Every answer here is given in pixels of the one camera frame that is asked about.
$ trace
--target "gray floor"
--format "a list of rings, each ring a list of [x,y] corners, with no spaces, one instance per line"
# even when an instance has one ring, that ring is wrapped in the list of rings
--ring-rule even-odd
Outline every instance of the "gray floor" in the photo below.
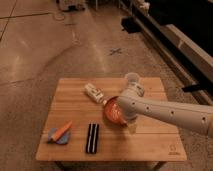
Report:
[[[62,14],[54,0],[0,0],[0,170],[57,171],[35,160],[48,109],[61,77],[160,77],[168,99],[196,103],[141,33],[127,34],[126,14],[113,5]],[[121,48],[121,54],[110,50]],[[167,170],[213,170],[213,141],[180,130],[188,161]],[[138,163],[73,163],[73,170],[144,170]]]

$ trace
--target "tabletop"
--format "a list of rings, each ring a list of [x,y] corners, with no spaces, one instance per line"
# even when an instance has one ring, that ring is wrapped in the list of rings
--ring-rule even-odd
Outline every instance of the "tabletop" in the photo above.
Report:
[[[177,127],[140,115],[137,130],[130,134],[126,126],[106,119],[102,105],[84,92],[92,83],[107,98],[117,96],[126,85],[124,78],[62,78],[59,80],[46,120],[36,159],[39,161],[185,161],[187,160]],[[167,100],[160,78],[141,78],[145,98]],[[51,128],[72,121],[67,145],[47,143]],[[88,125],[100,125],[96,154],[85,153]]]

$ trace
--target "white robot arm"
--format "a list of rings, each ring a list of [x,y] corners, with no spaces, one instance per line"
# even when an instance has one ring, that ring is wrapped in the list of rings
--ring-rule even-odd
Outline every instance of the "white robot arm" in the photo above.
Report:
[[[143,94],[138,82],[130,82],[118,97],[127,121],[142,114],[213,138],[213,106],[149,100]]]

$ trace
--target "logo on table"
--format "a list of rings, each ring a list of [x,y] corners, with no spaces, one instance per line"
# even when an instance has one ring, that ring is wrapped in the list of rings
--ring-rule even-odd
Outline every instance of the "logo on table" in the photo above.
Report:
[[[170,145],[169,149],[170,149],[169,155],[180,155],[180,153],[176,151],[177,149],[174,144]]]

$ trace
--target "carrot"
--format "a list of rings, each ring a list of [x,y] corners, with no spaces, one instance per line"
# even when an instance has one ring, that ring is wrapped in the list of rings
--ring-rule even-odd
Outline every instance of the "carrot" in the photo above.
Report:
[[[56,142],[69,128],[72,126],[72,122],[68,122],[63,127],[59,128],[52,136],[51,140]]]

